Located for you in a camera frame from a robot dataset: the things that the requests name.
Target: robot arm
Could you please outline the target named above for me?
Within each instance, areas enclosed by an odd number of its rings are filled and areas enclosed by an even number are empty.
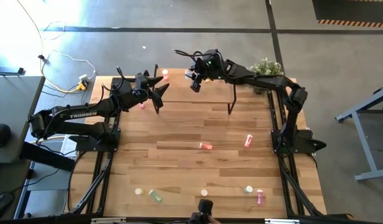
[[[283,75],[259,75],[230,60],[224,61],[218,50],[208,50],[203,54],[193,55],[188,55],[179,50],[175,52],[182,56],[191,57],[195,62],[194,66],[190,69],[191,72],[186,74],[186,76],[193,80],[190,88],[195,92],[199,92],[201,81],[207,78],[210,80],[224,80],[232,85],[249,84],[274,90],[288,109],[287,122],[279,133],[274,132],[277,138],[274,142],[278,145],[276,148],[280,149],[276,151],[277,153],[295,152],[299,147],[313,153],[325,147],[325,143],[311,139],[310,131],[297,130],[297,117],[308,96],[305,89],[297,83]],[[287,87],[291,89],[290,94],[287,93]]]
[[[150,78],[148,75],[146,72],[143,75],[140,73],[132,80],[122,76],[117,83],[113,83],[111,89],[102,86],[101,99],[96,104],[55,106],[50,110],[39,111],[28,119],[31,135],[38,139],[46,139],[54,134],[78,134],[91,136],[97,141],[109,136],[111,131],[106,123],[98,122],[90,125],[66,121],[90,116],[115,117],[121,111],[128,112],[133,106],[148,99],[152,99],[158,108],[162,107],[161,96],[169,83],[153,91],[152,88],[162,77]],[[110,91],[110,97],[107,99],[102,99],[104,88]]]

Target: gray metal stand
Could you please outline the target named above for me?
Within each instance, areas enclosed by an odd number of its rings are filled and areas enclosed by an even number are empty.
[[[369,100],[335,117],[338,122],[343,122],[347,118],[353,119],[366,154],[371,171],[355,175],[354,178],[357,181],[383,177],[383,169],[377,169],[370,148],[370,146],[383,147],[383,110],[368,110],[382,101],[383,89],[373,94]]]

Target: concrete floor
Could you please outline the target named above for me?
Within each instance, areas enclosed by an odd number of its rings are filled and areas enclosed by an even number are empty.
[[[269,28],[264,0],[22,2],[40,27],[66,21],[68,26],[90,27]],[[272,7],[278,29],[366,29],[319,25],[308,0],[272,0]],[[54,35],[43,34],[47,39]],[[334,120],[383,86],[383,35],[282,34],[279,41],[287,76],[297,78],[309,92],[304,107],[307,123],[315,138],[328,145],[316,157],[327,212],[383,222],[383,179],[354,180],[355,174],[367,172],[369,167],[354,124]],[[152,72],[155,63],[188,67],[190,60],[173,54],[174,49],[212,48],[243,65],[265,57],[275,60],[270,34],[66,32],[56,40],[44,41],[45,56],[57,49],[88,59],[98,75],[115,74],[117,65],[128,75],[146,69]],[[39,74],[38,54],[39,37],[28,17],[15,1],[0,1],[0,65],[22,66],[28,75]],[[62,88],[70,88],[80,75],[92,73],[87,64],[54,52],[49,62],[44,72]],[[43,94],[37,111],[80,101],[81,95],[61,99]],[[27,212],[35,217],[59,214],[63,197],[63,191],[33,192]]]

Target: potted plant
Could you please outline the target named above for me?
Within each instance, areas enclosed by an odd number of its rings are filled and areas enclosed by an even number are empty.
[[[277,62],[272,62],[267,58],[262,59],[259,63],[256,63],[248,69],[252,72],[256,72],[258,75],[283,75],[283,72],[281,71],[281,64]],[[252,89],[254,90],[254,93],[258,95],[264,94],[265,92],[269,91],[266,88],[258,86],[253,86]]]

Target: wooden tabletop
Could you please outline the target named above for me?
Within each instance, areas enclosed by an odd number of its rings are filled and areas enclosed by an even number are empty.
[[[96,78],[91,103],[99,100],[100,85],[110,86],[111,79]],[[209,93],[210,88],[216,88],[212,83],[202,83],[201,89]],[[177,94],[170,90],[173,86],[171,83],[165,95]],[[122,113],[120,146],[114,154],[104,215],[190,217],[198,211],[199,200],[207,198],[214,201],[215,217],[286,217],[279,163],[272,153],[267,97],[244,86],[237,87],[237,94],[231,115],[227,105],[218,102],[165,102],[160,114],[156,114],[150,100],[145,102],[144,109],[135,106]],[[98,121],[103,118],[86,120],[90,124]],[[303,112],[298,117],[298,127],[306,128]],[[248,134],[253,135],[253,140],[250,148],[245,148]],[[199,149],[201,142],[211,144],[213,149]],[[87,152],[77,164],[71,185],[72,206],[89,187],[95,160],[96,152]],[[301,188],[316,208],[325,213],[315,163],[300,154],[295,155],[295,162]],[[253,193],[244,193],[247,185],[253,186]],[[136,188],[143,189],[144,194],[136,195]],[[160,203],[148,196],[153,189],[162,197]],[[203,189],[208,191],[207,197],[201,196]],[[258,189],[264,191],[263,205],[257,205]],[[292,190],[290,193],[297,211],[295,195]]]
[[[162,71],[168,71],[168,79],[162,80],[157,86],[170,83],[165,95],[164,102],[195,102],[195,103],[232,103],[233,86],[223,80],[202,81],[199,93],[195,93],[190,85],[193,80],[185,76],[186,68],[159,68],[157,76],[162,76]]]

